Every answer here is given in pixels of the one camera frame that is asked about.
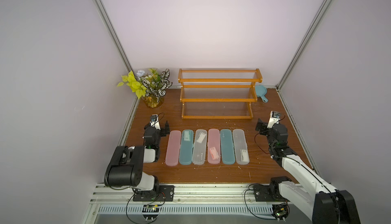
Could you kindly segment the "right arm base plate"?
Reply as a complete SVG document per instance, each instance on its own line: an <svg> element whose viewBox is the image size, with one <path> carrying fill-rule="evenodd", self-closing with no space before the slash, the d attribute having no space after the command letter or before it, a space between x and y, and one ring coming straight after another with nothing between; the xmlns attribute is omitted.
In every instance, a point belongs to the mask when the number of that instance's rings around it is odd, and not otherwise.
<svg viewBox="0 0 391 224"><path fill-rule="evenodd" d="M256 202L286 202L274 185L254 184L252 186Z"/></svg>

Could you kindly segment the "long teal pencil case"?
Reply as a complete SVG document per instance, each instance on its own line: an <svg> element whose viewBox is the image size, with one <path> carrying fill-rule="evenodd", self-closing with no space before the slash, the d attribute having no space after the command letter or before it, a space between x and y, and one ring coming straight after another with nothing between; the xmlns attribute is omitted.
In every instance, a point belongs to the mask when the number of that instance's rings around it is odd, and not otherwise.
<svg viewBox="0 0 391 224"><path fill-rule="evenodd" d="M181 165L190 165L193 153L193 136L194 131L187 129L182 131L179 163Z"/></svg>

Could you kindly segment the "short pink pencil case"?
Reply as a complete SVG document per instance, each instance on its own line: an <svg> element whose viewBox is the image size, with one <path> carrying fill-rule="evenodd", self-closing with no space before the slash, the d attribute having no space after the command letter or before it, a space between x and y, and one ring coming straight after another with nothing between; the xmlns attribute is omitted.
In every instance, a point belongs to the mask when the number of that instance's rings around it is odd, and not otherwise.
<svg viewBox="0 0 391 224"><path fill-rule="evenodd" d="M218 129L208 130L207 160L210 164L219 164L221 160L221 140Z"/></svg>

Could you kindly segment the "long pink pencil case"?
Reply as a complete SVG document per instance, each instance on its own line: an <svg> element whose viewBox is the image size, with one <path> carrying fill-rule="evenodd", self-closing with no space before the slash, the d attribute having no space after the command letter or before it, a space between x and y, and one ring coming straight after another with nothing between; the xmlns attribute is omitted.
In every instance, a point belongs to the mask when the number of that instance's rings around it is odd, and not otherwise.
<svg viewBox="0 0 391 224"><path fill-rule="evenodd" d="M173 130L170 132L165 163L169 167L177 166L179 163L179 154L181 147L182 132Z"/></svg>

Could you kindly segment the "long clear white pencil case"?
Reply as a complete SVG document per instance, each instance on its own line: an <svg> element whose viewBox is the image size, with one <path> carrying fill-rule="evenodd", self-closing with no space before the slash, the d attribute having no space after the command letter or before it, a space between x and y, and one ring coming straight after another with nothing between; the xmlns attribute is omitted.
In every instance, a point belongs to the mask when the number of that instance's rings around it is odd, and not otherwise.
<svg viewBox="0 0 391 224"><path fill-rule="evenodd" d="M206 146L207 146L207 131L204 129L198 129L195 132L192 163L195 165L203 165L206 158Z"/></svg>

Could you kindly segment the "short clear white pencil case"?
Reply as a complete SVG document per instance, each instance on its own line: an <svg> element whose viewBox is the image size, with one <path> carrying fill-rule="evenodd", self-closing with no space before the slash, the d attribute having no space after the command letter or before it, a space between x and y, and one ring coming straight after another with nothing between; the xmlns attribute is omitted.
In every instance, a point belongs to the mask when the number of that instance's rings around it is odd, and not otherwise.
<svg viewBox="0 0 391 224"><path fill-rule="evenodd" d="M249 164L249 153L245 133L241 129L232 131L236 162L240 165Z"/></svg>

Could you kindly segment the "short teal pencil case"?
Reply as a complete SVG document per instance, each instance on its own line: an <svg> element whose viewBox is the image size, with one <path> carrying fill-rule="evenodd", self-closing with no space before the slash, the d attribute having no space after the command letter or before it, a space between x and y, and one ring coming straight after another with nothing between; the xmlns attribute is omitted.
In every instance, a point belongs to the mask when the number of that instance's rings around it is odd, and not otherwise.
<svg viewBox="0 0 391 224"><path fill-rule="evenodd" d="M236 159L232 131L229 129L222 129L220 131L220 136L222 161L224 164L234 164Z"/></svg>

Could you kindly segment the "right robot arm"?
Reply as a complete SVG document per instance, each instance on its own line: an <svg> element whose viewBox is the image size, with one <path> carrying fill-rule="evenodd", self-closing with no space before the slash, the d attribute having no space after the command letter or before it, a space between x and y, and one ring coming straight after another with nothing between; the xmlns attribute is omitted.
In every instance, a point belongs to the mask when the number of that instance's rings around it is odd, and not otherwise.
<svg viewBox="0 0 391 224"><path fill-rule="evenodd" d="M288 146L288 130L279 119L257 121L256 131L266 136L270 157L301 185L287 177L272 178L269 195L293 203L314 224L359 224L360 218L352 194L317 175Z"/></svg>

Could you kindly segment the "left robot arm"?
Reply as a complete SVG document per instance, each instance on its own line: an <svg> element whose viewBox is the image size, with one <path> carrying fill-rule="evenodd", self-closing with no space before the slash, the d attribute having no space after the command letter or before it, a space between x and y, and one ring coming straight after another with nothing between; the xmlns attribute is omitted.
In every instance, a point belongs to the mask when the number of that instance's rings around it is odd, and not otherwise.
<svg viewBox="0 0 391 224"><path fill-rule="evenodd" d="M157 128L159 121L145 126L144 143L141 146L117 146L108 164L104 184L110 188L129 186L137 192L158 193L159 181L156 176L143 172L146 163L158 162L161 138L170 134L169 123Z"/></svg>

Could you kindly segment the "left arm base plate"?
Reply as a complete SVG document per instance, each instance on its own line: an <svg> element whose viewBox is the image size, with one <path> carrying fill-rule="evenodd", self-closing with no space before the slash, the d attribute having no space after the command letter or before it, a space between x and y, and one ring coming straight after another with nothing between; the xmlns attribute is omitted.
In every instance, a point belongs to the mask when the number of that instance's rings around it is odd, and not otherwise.
<svg viewBox="0 0 391 224"><path fill-rule="evenodd" d="M159 185L150 191L134 190L134 202L172 202L174 199L174 185Z"/></svg>

